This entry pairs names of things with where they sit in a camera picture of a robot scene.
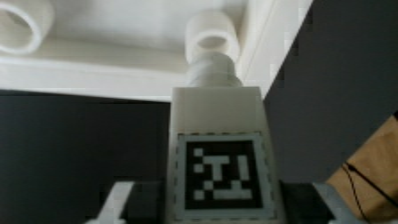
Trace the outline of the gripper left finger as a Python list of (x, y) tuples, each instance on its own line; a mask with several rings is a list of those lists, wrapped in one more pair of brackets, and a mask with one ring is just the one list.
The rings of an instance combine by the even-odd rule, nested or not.
[(88, 224), (162, 224), (162, 183), (118, 181)]

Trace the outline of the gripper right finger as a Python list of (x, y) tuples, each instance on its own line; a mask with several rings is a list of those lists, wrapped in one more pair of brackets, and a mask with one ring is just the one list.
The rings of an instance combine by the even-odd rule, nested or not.
[(288, 224), (363, 224), (329, 184), (285, 183)]

